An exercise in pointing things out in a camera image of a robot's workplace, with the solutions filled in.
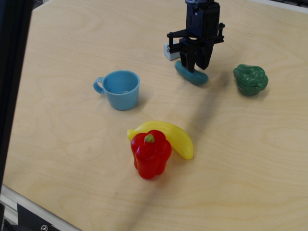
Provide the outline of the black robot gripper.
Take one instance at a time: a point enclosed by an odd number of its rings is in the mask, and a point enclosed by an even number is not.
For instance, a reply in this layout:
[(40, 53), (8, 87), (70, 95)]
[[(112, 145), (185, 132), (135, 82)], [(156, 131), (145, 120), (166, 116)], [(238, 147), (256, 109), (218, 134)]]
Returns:
[(170, 47), (174, 38), (192, 39), (192, 43), (181, 40), (181, 64), (194, 72), (195, 64), (205, 70), (209, 66), (213, 46), (222, 43), (225, 25), (219, 22), (220, 5), (215, 1), (186, 1), (186, 28), (167, 34)]

